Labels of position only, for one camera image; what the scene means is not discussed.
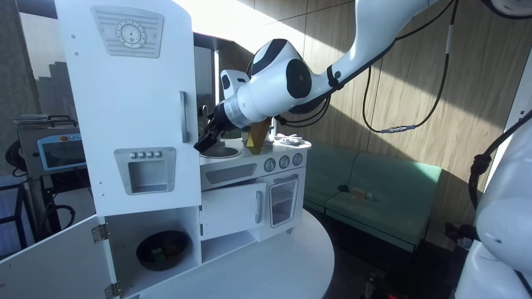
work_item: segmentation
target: green couch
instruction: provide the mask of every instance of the green couch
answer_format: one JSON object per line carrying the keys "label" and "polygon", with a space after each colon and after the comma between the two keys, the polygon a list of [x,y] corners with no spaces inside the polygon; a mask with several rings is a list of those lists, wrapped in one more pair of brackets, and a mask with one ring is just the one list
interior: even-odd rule
{"label": "green couch", "polygon": [[[423,163],[312,143],[304,205],[413,252],[430,218],[442,169]],[[371,193],[353,198],[338,186]]]}

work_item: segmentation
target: round white table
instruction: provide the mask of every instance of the round white table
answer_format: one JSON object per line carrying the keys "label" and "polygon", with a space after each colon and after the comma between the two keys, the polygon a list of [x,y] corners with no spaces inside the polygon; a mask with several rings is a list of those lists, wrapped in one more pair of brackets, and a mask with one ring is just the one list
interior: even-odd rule
{"label": "round white table", "polygon": [[139,299],[321,299],[334,270],[329,235],[303,211],[291,234],[254,243],[147,290]]}

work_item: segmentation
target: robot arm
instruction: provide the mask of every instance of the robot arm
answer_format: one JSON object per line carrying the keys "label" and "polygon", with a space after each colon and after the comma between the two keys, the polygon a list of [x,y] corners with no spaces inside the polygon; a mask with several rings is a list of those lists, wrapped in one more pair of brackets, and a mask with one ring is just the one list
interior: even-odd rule
{"label": "robot arm", "polygon": [[[241,78],[245,84],[214,108],[204,135],[194,148],[204,152],[216,143],[223,131],[261,122],[286,111],[294,114],[311,112],[386,54],[410,19],[437,1],[356,0],[355,41],[350,50],[322,74],[314,74],[287,40],[270,41],[256,53],[251,79],[247,75]],[[482,1],[491,4],[491,0]],[[514,0],[493,2],[493,9],[499,6],[512,9],[513,5],[532,7],[530,0],[519,4]],[[532,13],[532,8],[512,11]]]}

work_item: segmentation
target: black bowl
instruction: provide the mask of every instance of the black bowl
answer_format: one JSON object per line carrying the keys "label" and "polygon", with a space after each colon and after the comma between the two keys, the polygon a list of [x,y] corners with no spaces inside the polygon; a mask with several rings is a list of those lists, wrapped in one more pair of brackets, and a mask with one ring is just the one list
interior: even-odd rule
{"label": "black bowl", "polygon": [[168,270],[181,261],[188,242],[187,234],[182,231],[158,232],[140,242],[137,247],[138,261],[150,271]]}

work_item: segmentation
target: white toy kitchen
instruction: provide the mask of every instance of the white toy kitchen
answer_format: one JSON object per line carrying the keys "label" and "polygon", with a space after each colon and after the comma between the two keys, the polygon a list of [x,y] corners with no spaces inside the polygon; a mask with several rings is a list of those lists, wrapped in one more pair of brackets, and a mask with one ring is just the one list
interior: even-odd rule
{"label": "white toy kitchen", "polygon": [[[2,260],[0,298],[132,298],[301,222],[310,143],[275,141],[259,155],[241,139],[204,156],[193,148],[185,10],[171,0],[55,4],[96,214]],[[139,245],[164,231],[184,232],[187,246],[173,266],[149,270]]]}

